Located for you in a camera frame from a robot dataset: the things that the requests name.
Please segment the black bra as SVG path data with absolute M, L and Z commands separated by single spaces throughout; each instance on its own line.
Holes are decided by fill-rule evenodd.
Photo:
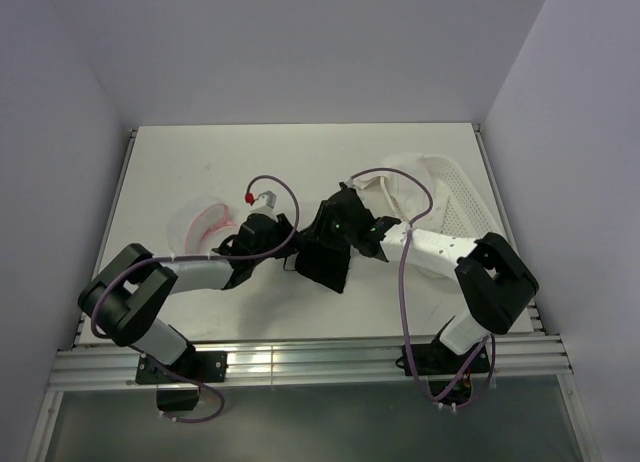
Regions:
M 293 267 L 301 276 L 338 294 L 344 292 L 351 260 L 351 247 L 346 242 L 327 242 L 310 233 L 298 233 L 285 247 L 283 257 L 295 257 Z

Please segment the white mesh laundry bag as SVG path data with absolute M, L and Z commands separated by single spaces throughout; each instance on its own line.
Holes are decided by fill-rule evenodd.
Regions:
M 201 254 L 212 237 L 236 227 L 232 207 L 219 197 L 204 194 L 173 212 L 166 226 L 167 242 L 177 255 Z

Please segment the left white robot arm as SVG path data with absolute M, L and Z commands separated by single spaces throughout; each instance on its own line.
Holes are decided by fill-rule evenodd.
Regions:
M 263 260 L 281 255 L 294 236 L 285 215 L 256 213 L 209 255 L 155 257 L 132 243 L 85 286 L 78 306 L 102 337 L 155 358 L 170 380 L 183 381 L 195 357 L 191 342 L 158 318 L 169 295 L 234 289 Z

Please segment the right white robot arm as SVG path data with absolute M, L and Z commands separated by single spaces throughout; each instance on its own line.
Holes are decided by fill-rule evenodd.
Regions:
M 376 217 L 346 185 L 321 202 L 303 235 L 312 250 L 311 267 L 325 271 L 308 277 L 336 292 L 344 289 L 352 250 L 456 281 L 466 307 L 444 325 L 432 350 L 435 365 L 446 372 L 457 370 L 481 340 L 508 333 L 539 291 L 537 279 L 502 235 L 460 238 L 397 217 Z

